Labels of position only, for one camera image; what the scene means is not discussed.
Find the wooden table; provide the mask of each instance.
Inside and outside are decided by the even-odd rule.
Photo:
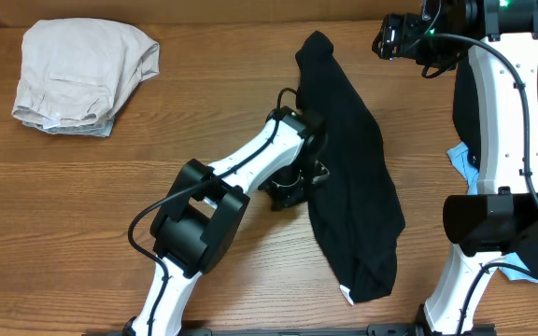
[[[0,29],[0,335],[121,329],[139,314],[154,266],[129,246],[129,222],[187,160],[223,158],[260,130],[277,92],[297,85],[294,53],[317,29],[383,133],[406,218],[393,293],[348,305],[305,206],[272,213],[257,193],[228,254],[194,290],[186,326],[412,321],[446,260],[444,199],[466,183],[446,156],[459,142],[453,74],[425,80],[413,62],[380,61],[371,52],[380,24],[143,26],[161,43],[161,74],[137,89],[107,139],[48,135],[10,116],[25,30]],[[146,246],[151,219],[136,229]],[[496,274],[475,320],[496,323],[501,335],[538,334],[538,285]]]

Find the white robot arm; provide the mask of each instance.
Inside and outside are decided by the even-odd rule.
[[[254,156],[253,153],[267,141],[271,142]],[[307,187],[304,178],[317,180],[308,177],[316,177],[314,168],[319,164],[317,156],[322,141],[326,138],[319,115],[312,111],[299,115],[282,107],[269,116],[256,137],[234,154],[208,166],[196,160],[186,164],[170,189],[170,195],[222,175],[237,163],[252,158],[215,185],[162,206],[153,220],[151,234],[157,238],[153,250],[167,268],[168,277],[163,279],[163,268],[157,264],[143,310],[126,325],[122,335],[177,336],[197,280],[219,262],[231,244],[246,210],[248,195],[256,189],[267,191],[277,210],[304,201],[300,196],[304,194],[302,189]],[[319,170],[319,174],[324,179],[328,173]],[[215,208],[213,217],[208,218],[188,205],[191,196]],[[163,280],[166,288],[161,293]],[[151,319],[155,301],[159,302]]]
[[[482,269],[494,260],[504,261],[507,253],[538,234],[538,1],[424,0],[421,15],[386,17],[374,51],[383,59],[416,60],[425,65],[426,78],[468,56],[481,135],[478,195],[446,200],[444,227],[452,245],[417,322],[425,335],[494,335],[494,328],[475,328],[473,323],[495,272]],[[440,70],[427,76],[429,67]],[[526,153],[530,160],[525,160]]]

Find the cable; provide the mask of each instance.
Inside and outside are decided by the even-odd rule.
[[[430,65],[427,65],[425,66],[423,69],[422,69],[422,77],[423,78],[427,78],[427,79],[433,79],[433,78],[436,78],[436,77],[439,77],[440,75],[442,75],[445,71],[447,70],[450,70],[453,66],[455,66],[458,62],[460,62],[464,57],[468,56],[468,50],[466,51],[463,51],[461,52],[460,54],[458,54],[458,56],[456,56],[450,63],[448,63],[446,66],[442,66],[441,69],[435,71],[434,73],[430,74],[430,75],[427,75],[427,73],[429,72],[429,69],[431,68]]]
[[[285,92],[292,92],[294,93],[296,96],[298,96],[298,91],[296,91],[295,89],[291,89],[291,88],[283,88],[281,89],[281,91],[279,92],[279,94],[277,95],[277,106],[276,106],[276,111],[279,111],[279,109],[281,109],[281,96],[284,95]]]
[[[466,318],[466,312],[468,311],[468,305],[470,304],[471,298],[472,298],[472,296],[474,294],[474,291],[476,290],[476,286],[478,285],[478,282],[483,277],[483,274],[488,272],[488,269],[493,268],[493,267],[508,268],[508,269],[511,269],[511,270],[514,270],[514,271],[517,271],[517,272],[520,272],[520,273],[524,273],[524,274],[528,275],[529,277],[531,277],[531,278],[533,278],[535,280],[538,280],[538,275],[533,274],[531,271],[525,270],[523,268],[517,267],[515,265],[511,265],[511,264],[508,264],[508,263],[490,262],[490,263],[486,264],[485,266],[483,266],[479,270],[478,274],[476,275],[476,278],[473,280],[470,288],[468,289],[468,294],[466,294],[466,299],[464,299],[464,304],[462,305],[462,310],[460,311],[460,321],[458,322],[458,329],[456,329],[456,336],[461,336],[462,335],[462,327],[464,326],[464,319]]]
[[[298,92],[296,90],[294,90],[294,89],[291,89],[291,88],[282,89],[279,92],[279,95],[277,96],[277,108],[276,108],[276,111],[279,111],[281,109],[281,97],[283,96],[283,94],[286,91],[290,91],[290,92],[298,95]],[[157,257],[157,256],[153,255],[152,253],[148,252],[144,247],[142,247],[141,245],[139,245],[136,242],[135,237],[134,237],[136,224],[138,224],[140,219],[142,219],[144,216],[146,216],[151,211],[157,209],[158,207],[160,207],[160,206],[162,206],[162,205],[164,205],[166,203],[169,203],[169,202],[175,200],[176,198],[178,198],[178,197],[180,197],[182,195],[193,194],[197,190],[203,189],[203,188],[211,185],[212,183],[215,183],[216,181],[219,181],[219,180],[223,179],[224,177],[235,173],[238,169],[242,168],[245,164],[249,163],[252,159],[256,158],[259,154],[261,154],[261,152],[263,152],[267,147],[269,147],[269,145],[273,142],[273,140],[276,137],[277,129],[279,127],[279,122],[280,122],[280,118],[277,118],[276,119],[276,126],[274,127],[273,132],[271,133],[271,135],[269,135],[269,137],[267,138],[267,141],[265,141],[265,143],[262,144],[262,146],[259,147],[259,149],[255,150],[252,154],[250,154],[248,157],[246,157],[245,159],[240,161],[234,167],[230,168],[229,170],[227,170],[224,173],[221,173],[219,175],[215,175],[212,178],[207,179],[206,181],[199,182],[199,183],[197,183],[197,184],[195,184],[195,185],[193,185],[191,187],[188,187],[188,188],[186,188],[184,190],[181,190],[181,191],[179,191],[177,193],[171,194],[171,195],[169,195],[169,196],[167,196],[167,197],[165,197],[163,199],[160,199],[159,201],[149,205],[147,208],[142,210],[132,220],[132,223],[130,223],[130,226],[128,227],[128,242],[130,242],[130,245],[136,251],[143,254],[145,257],[155,261],[163,269],[162,285],[161,285],[161,288],[159,290],[159,294],[157,295],[157,298],[155,299],[155,302],[153,303],[152,307],[150,308],[149,321],[147,321],[147,324],[149,325],[149,336],[152,336],[155,312],[157,310],[157,306],[159,305],[159,302],[161,301],[161,298],[163,297],[163,293],[165,292],[165,288],[167,287],[167,282],[169,281],[170,277],[169,277],[169,271],[167,270],[167,266],[165,266],[163,261],[159,257]]]
[[[439,19],[439,15],[441,14],[442,7],[443,7],[443,0],[439,0],[439,7],[437,8],[437,13],[435,14],[435,17],[433,18],[433,21],[429,25],[429,28],[427,28],[425,33],[422,34],[423,36],[427,35],[431,31],[431,29],[433,29],[435,24],[437,23],[437,19]],[[408,52],[408,51],[412,50],[414,47],[416,47],[421,40],[422,40],[421,37],[417,38],[417,40],[414,41],[408,48],[406,48],[403,51],[400,51],[399,53],[394,53],[391,56],[392,57],[403,57],[406,52]]]
[[[470,44],[473,46],[480,47],[488,52],[490,52],[493,56],[495,56],[500,62],[505,65],[505,67],[508,69],[510,74],[512,74],[512,77],[514,78],[516,88],[518,89],[518,93],[520,94],[520,102],[522,103],[522,117],[523,117],[523,123],[524,123],[524,170],[521,172],[524,175],[525,182],[527,184],[527,189],[529,190],[529,193],[531,194],[532,200],[535,203],[535,206],[538,210],[538,197],[537,192],[534,189],[534,186],[532,185],[532,172],[531,172],[531,127],[530,127],[530,117],[529,117],[529,103],[527,101],[527,93],[525,91],[526,85],[520,78],[520,75],[518,74],[518,71],[514,68],[514,66],[508,61],[507,58],[505,58],[498,50],[496,50],[494,47],[472,39],[470,37],[461,36],[461,35],[453,35],[453,34],[435,34],[435,35],[424,35],[421,37],[421,39],[424,38],[441,38],[441,39],[448,39],[453,40],[461,43]]]

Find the white tag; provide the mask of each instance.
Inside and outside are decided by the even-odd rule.
[[[342,291],[342,294],[344,294],[344,298],[346,298],[347,302],[354,305],[354,301],[350,298],[350,289],[344,285],[340,285],[340,290]]]
[[[50,128],[57,127],[61,124],[62,124],[61,120],[43,118],[43,130],[48,130]]]

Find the folded clothing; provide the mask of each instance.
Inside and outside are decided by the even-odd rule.
[[[107,137],[111,135],[111,129],[113,128],[113,122],[115,117],[104,120],[103,122],[94,123],[90,125],[82,126],[68,126],[68,127],[51,127],[44,128],[43,125],[35,124],[33,122],[23,121],[22,125],[36,128],[39,131],[49,134],[68,134],[68,135],[92,135],[99,137]]]
[[[138,83],[158,74],[159,44],[131,25],[39,21],[22,40],[12,116],[44,131],[57,128],[51,133],[95,124],[104,130]]]
[[[320,32],[296,53],[296,105],[320,113],[328,142],[320,161],[329,178],[307,195],[313,233],[350,304],[391,294],[396,239],[404,216],[391,181],[379,126]]]

